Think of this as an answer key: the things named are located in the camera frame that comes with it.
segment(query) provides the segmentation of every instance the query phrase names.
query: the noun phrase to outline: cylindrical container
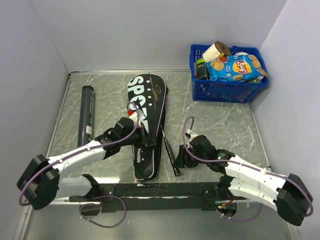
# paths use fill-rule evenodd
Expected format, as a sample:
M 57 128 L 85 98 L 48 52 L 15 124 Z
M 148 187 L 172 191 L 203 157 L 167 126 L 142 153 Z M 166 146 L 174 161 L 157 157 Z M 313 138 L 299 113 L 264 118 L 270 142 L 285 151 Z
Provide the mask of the cylindrical container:
M 79 118 L 78 147 L 88 144 L 93 139 L 94 95 L 92 86 L 83 86 Z

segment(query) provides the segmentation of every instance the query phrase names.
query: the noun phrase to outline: marble surface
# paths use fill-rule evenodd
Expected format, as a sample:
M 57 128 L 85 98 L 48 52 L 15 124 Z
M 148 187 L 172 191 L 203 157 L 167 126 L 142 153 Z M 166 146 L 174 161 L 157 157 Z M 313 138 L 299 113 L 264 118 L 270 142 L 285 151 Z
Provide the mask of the marble surface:
M 50 156 L 60 155 L 77 147 L 82 86 L 91 85 L 95 90 L 93 132 L 96 137 L 127 115 L 127 84 L 137 74 L 71 75 Z M 190 73 L 161 72 L 160 75 L 169 88 L 164 132 L 176 157 L 179 145 L 182 144 L 184 120 L 192 115 L 195 116 L 194 131 L 206 135 L 216 148 L 231 151 L 259 167 L 267 167 L 248 104 L 193 101 Z M 116 155 L 89 164 L 73 172 L 70 177 L 91 174 L 100 183 L 136 183 L 133 171 L 132 150 L 130 146 L 125 146 Z M 211 171 L 205 164 L 181 169 L 180 172 L 181 176 L 174 176 L 165 146 L 162 146 L 160 168 L 153 182 L 218 182 L 221 177 L 220 173 Z

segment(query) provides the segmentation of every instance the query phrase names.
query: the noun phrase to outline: chip bag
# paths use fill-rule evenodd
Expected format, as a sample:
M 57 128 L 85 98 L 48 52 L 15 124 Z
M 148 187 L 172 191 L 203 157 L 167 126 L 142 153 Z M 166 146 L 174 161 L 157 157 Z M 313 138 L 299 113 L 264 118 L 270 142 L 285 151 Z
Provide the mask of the chip bag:
M 207 62 L 210 80 L 222 82 L 242 82 L 268 74 L 261 67 L 255 55 L 230 55 Z

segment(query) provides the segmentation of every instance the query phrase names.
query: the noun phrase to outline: plastic basket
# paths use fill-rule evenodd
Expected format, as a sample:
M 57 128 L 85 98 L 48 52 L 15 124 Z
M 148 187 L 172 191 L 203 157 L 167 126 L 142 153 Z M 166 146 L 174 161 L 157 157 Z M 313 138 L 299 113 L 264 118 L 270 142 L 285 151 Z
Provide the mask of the plastic basket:
M 262 79 L 262 83 L 245 83 L 245 82 L 222 82 L 200 80 L 195 77 L 195 61 L 202 58 L 202 54 L 210 45 L 191 45 L 190 51 L 190 69 L 192 79 L 192 99 L 194 101 L 206 102 L 226 102 L 226 103 L 247 103 L 262 88 L 268 85 L 267 77 Z M 260 56 L 259 50 L 254 47 L 230 47 L 231 53 L 246 52 L 255 55 L 261 63 L 264 70 L 265 63 Z

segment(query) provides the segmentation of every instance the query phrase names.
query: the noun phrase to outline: lay's logo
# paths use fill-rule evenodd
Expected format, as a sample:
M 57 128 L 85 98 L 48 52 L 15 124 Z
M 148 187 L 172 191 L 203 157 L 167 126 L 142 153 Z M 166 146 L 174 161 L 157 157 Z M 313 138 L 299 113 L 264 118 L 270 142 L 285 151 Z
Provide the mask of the lay's logo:
M 240 74 L 249 74 L 251 73 L 251 67 L 249 63 L 243 60 L 237 60 L 233 63 L 232 66 L 233 71 Z

